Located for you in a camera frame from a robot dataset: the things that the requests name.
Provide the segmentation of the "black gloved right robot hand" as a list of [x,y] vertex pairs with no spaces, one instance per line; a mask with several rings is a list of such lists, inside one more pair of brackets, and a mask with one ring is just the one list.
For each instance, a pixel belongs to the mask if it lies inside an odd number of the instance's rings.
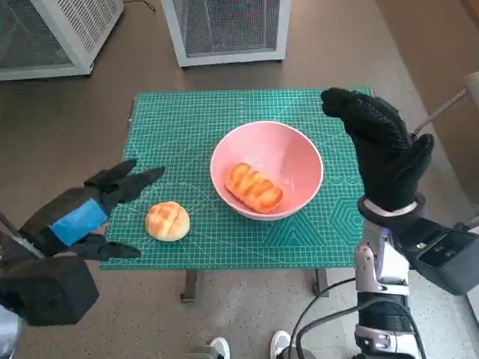
[[323,113],[340,119],[354,143],[370,208],[387,215],[412,211],[418,182],[432,159],[434,137],[414,137],[399,111],[378,96],[329,88],[321,100]]

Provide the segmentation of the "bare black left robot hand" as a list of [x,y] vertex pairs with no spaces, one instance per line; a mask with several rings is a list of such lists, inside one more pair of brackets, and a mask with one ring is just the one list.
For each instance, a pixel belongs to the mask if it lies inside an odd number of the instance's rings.
[[136,163],[128,159],[94,174],[80,187],[69,188],[37,210],[19,233],[47,257],[70,251],[87,260],[139,258],[139,249],[109,242],[95,232],[117,205],[136,200],[165,173],[160,166],[134,174]]

